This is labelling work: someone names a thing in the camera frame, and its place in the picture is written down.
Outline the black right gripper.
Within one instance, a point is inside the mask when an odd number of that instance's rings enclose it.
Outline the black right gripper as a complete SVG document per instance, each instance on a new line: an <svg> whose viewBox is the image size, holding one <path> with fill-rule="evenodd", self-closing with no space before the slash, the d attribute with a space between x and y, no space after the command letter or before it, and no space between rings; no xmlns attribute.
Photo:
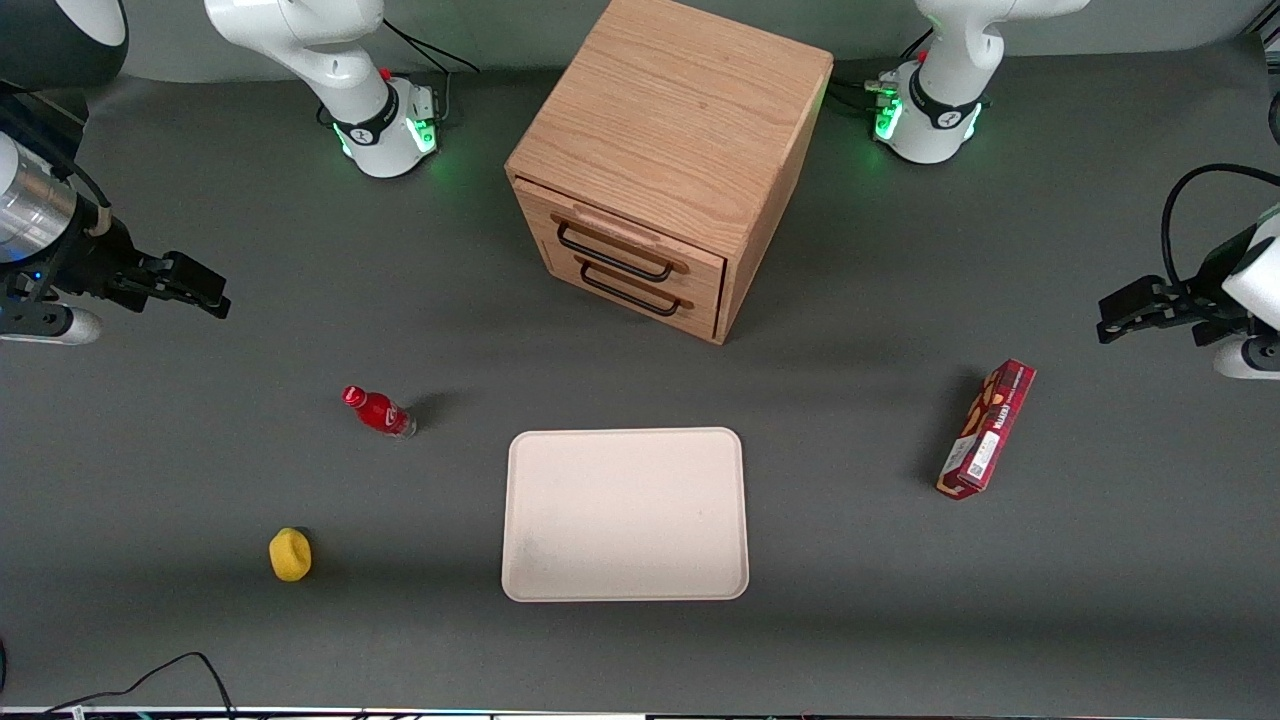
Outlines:
<svg viewBox="0 0 1280 720"><path fill-rule="evenodd" d="M163 256L163 278L155 273L157 258L141 252L129 231L113 218L102 234L91 234L97 217L77 215L60 245L60 291L108 300L133 313L150 299L197 307L219 320L228 318L230 300L221 292L227 281L191 256L170 251Z"/></svg>

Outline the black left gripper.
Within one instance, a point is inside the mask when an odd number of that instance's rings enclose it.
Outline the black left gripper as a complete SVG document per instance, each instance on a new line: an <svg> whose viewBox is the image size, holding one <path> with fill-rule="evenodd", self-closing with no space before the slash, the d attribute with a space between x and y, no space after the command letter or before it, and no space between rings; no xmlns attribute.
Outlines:
<svg viewBox="0 0 1280 720"><path fill-rule="evenodd" d="M1147 329L1190 327L1196 347L1208 347L1247 334L1247 314L1238 306L1217 305L1189 290L1179 291L1160 275L1143 275L1098 301L1097 340L1110 345Z"/></svg>

